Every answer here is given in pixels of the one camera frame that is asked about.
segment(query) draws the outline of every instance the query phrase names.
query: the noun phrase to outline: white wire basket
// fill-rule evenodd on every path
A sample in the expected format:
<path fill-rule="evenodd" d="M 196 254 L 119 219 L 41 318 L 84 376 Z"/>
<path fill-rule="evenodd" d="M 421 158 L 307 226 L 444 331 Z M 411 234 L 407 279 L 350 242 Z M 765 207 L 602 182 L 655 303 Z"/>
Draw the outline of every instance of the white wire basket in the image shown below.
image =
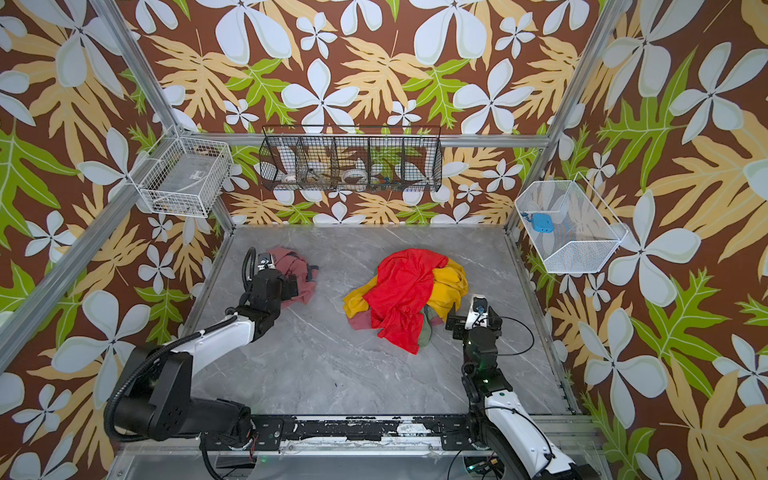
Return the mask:
<path fill-rule="evenodd" d="M 136 186 L 155 214 L 208 217 L 230 176 L 232 151 L 220 141 L 176 137 Z"/>
<path fill-rule="evenodd" d="M 597 273 L 629 234 L 597 190 L 580 177 L 594 202 L 578 177 L 536 181 L 515 199 L 515 208 L 548 273 Z M 609 224 L 596 204 L 615 223 Z M 541 231 L 542 223 L 534 220 L 547 220 L 546 216 L 551 225 L 543 228 L 550 231 Z"/>

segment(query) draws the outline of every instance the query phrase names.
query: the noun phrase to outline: gray surface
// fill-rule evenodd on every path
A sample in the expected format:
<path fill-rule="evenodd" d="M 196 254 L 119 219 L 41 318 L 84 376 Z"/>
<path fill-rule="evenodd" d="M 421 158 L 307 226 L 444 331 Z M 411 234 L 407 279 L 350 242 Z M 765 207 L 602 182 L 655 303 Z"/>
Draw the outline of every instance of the gray surface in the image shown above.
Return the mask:
<path fill-rule="evenodd" d="M 427 248 L 461 264 L 470 293 L 488 297 L 494 310 L 536 332 L 504 233 L 493 227 L 258 227 L 239 228 L 198 327 L 219 321 L 243 292 L 240 265 L 247 249 L 287 247 L 320 273 L 309 305 L 283 310 L 262 338 L 200 371 L 193 395 L 226 398 L 260 414 L 464 413 L 467 399 L 459 368 L 461 343 L 437 326 L 430 344 L 412 355 L 375 330 L 355 331 L 342 298 L 367 283 L 379 263 L 405 248 Z M 466 312 L 468 296 L 461 312 Z M 500 353 L 524 349 L 530 336 L 505 320 Z M 541 341 L 499 365 L 530 413 L 565 413 L 567 404 Z"/>

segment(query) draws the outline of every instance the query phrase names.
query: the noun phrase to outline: black wire basket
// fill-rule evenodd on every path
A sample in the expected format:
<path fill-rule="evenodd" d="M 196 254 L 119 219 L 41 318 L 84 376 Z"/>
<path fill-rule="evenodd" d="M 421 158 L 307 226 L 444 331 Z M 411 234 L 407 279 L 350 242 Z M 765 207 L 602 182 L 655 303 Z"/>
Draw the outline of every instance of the black wire basket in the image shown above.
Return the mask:
<path fill-rule="evenodd" d="M 421 190 L 442 182 L 439 127 L 263 128 L 260 173 L 268 190 Z"/>

